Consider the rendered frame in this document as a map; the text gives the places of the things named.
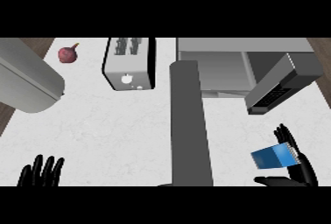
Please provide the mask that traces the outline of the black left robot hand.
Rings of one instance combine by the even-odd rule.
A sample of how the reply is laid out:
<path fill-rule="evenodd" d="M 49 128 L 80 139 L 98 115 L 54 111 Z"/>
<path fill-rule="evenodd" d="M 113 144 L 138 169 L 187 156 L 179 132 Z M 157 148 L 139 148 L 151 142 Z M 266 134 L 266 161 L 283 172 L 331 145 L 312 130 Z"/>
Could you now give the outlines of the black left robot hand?
<path fill-rule="evenodd" d="M 34 164 L 27 164 L 23 168 L 18 186 L 58 186 L 61 170 L 65 159 L 55 159 L 54 156 L 43 161 L 43 155 L 36 156 Z"/>

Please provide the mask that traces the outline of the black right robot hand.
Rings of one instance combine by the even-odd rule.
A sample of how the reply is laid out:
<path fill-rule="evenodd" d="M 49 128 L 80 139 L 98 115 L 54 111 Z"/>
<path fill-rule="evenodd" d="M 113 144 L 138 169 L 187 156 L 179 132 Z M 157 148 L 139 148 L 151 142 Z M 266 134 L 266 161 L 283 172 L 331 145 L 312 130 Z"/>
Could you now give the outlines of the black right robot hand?
<path fill-rule="evenodd" d="M 283 124 L 280 124 L 274 134 L 280 144 L 290 143 L 294 151 L 297 152 L 300 164 L 287 167 L 290 177 L 256 177 L 253 179 L 254 182 L 263 184 L 265 186 L 318 186 L 315 169 L 305 153 L 297 147 L 296 139 L 290 129 Z"/>

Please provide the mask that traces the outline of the blue milk carton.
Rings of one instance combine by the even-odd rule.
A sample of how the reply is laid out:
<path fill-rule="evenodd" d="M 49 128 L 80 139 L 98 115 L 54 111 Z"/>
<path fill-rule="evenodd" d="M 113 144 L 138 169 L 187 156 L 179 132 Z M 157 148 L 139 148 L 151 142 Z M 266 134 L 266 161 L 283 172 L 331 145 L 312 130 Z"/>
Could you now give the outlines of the blue milk carton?
<path fill-rule="evenodd" d="M 254 151 L 252 157 L 259 169 L 283 168 L 302 164 L 299 153 L 290 143 L 280 143 Z"/>

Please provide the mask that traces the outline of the dark grey microwave door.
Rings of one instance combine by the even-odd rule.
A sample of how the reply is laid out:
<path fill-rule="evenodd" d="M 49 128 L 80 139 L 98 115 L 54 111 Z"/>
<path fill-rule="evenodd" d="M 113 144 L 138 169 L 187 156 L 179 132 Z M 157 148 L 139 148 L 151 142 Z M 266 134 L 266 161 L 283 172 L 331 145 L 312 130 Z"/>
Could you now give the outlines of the dark grey microwave door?
<path fill-rule="evenodd" d="M 213 186 L 213 170 L 195 60 L 170 65 L 172 184 Z"/>

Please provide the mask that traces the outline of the grey microwave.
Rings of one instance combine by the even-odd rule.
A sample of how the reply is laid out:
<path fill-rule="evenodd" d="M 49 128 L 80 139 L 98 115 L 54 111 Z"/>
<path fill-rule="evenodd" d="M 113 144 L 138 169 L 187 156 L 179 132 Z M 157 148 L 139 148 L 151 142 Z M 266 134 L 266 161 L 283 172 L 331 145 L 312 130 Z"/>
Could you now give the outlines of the grey microwave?
<path fill-rule="evenodd" d="M 305 38 L 178 38 L 176 59 L 197 63 L 201 96 L 243 98 L 266 114 L 324 75 Z"/>

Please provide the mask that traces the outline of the pale grey rounded appliance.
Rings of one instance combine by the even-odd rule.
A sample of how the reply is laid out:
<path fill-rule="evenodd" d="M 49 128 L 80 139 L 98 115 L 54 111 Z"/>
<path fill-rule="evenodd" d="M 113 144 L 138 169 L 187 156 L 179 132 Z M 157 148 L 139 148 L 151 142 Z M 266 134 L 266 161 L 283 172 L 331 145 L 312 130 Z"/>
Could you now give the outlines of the pale grey rounded appliance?
<path fill-rule="evenodd" d="M 0 102 L 39 113 L 61 100 L 65 80 L 20 38 L 0 38 Z"/>

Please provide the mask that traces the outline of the red onion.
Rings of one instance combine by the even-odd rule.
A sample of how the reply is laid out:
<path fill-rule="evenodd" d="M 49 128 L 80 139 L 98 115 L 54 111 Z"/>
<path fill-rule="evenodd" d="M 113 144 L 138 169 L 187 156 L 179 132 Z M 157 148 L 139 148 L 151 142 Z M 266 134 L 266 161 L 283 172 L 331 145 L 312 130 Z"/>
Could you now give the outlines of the red onion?
<path fill-rule="evenodd" d="M 62 63 L 73 63 L 77 58 L 79 54 L 76 51 L 79 44 L 74 44 L 71 47 L 62 47 L 58 51 L 58 58 Z"/>

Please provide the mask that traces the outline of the silver toaster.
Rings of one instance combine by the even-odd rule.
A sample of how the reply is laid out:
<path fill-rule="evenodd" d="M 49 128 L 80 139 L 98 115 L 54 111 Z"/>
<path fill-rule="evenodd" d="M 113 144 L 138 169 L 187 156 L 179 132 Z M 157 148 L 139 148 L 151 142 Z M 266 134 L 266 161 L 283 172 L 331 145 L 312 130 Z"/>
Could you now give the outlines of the silver toaster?
<path fill-rule="evenodd" d="M 157 39 L 110 38 L 102 74 L 116 91 L 155 88 Z"/>

